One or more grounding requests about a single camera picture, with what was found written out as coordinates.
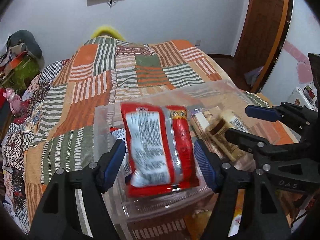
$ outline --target red snack package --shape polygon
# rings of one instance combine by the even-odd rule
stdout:
[[[184,107],[124,102],[121,113],[133,171],[129,196],[199,185]]]

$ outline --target white wall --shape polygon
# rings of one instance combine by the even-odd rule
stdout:
[[[232,54],[244,0],[13,0],[0,21],[0,44],[13,32],[31,31],[46,64],[70,58],[101,25],[127,41],[201,40],[206,53]]]
[[[293,44],[304,55],[320,53],[320,25],[304,0],[294,0],[292,18],[286,41]],[[275,105],[286,101],[299,84],[297,60],[284,49],[273,68],[262,93]]]
[[[236,54],[236,50],[237,50],[237,47],[238,47],[238,44],[239,44],[239,41],[240,41],[240,37],[241,37],[241,34],[242,34],[244,22],[245,22],[245,17],[247,16],[248,6],[249,6],[249,0],[244,0],[243,1],[243,6],[242,6],[242,13],[241,13],[240,21],[239,21],[239,26],[238,26],[238,30],[237,30],[237,34],[236,34],[236,38],[235,38],[235,42],[233,44],[232,51],[231,51],[231,55],[233,57]]]

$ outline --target blue gripper pad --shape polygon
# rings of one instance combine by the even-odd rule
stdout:
[[[198,140],[194,143],[193,152],[195,154],[196,160],[204,177],[204,180],[209,188],[212,191],[215,191],[218,187],[216,183],[216,172],[214,168],[211,166],[207,156],[204,153],[201,145]]]
[[[113,154],[113,157],[111,158],[109,165],[104,171],[103,188],[105,190],[108,190],[113,186],[113,183],[115,182],[116,176],[118,174],[118,171],[122,164],[122,160],[125,155],[125,142],[123,140],[119,140],[119,141],[121,142],[118,144],[118,146],[116,148],[115,146],[113,146],[111,151],[108,153],[108,154]]]
[[[281,119],[281,114],[273,108],[248,105],[245,108],[245,113],[249,117],[266,120],[269,122],[276,122]]]

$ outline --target pink toy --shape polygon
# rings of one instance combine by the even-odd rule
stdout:
[[[12,88],[6,88],[5,93],[2,95],[7,99],[10,103],[10,109],[13,114],[19,114],[21,110],[21,97],[19,97]]]

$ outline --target striped blanket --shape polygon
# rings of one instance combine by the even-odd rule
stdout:
[[[70,60],[47,66],[23,97],[27,117],[10,125],[2,144],[7,210],[28,232],[55,170],[79,170],[93,161],[96,106],[221,79],[230,80],[188,41],[87,41]],[[283,143],[290,142],[285,136]]]

